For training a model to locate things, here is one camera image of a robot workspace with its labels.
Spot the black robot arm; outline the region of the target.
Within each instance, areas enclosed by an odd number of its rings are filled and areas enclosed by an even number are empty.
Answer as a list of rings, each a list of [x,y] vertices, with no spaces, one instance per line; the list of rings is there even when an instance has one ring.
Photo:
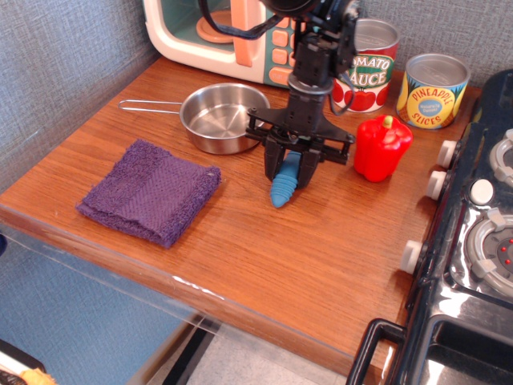
[[[359,18],[357,1],[267,1],[279,16],[296,23],[293,71],[288,77],[289,98],[282,109],[251,108],[246,136],[265,148],[265,175],[278,174],[288,150],[299,153],[298,188],[311,181],[319,163],[345,164],[354,135],[325,117],[330,107],[344,113],[333,100],[336,79],[352,67]]]

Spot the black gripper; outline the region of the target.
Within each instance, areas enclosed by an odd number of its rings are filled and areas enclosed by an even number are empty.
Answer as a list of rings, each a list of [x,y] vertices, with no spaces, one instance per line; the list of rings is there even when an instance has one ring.
[[[286,149],[301,153],[297,187],[305,188],[319,162],[346,164],[355,137],[324,115],[333,80],[347,69],[347,63],[338,58],[338,44],[301,42],[294,58],[286,107],[249,109],[246,136],[265,146],[265,175],[269,180],[281,170]]]

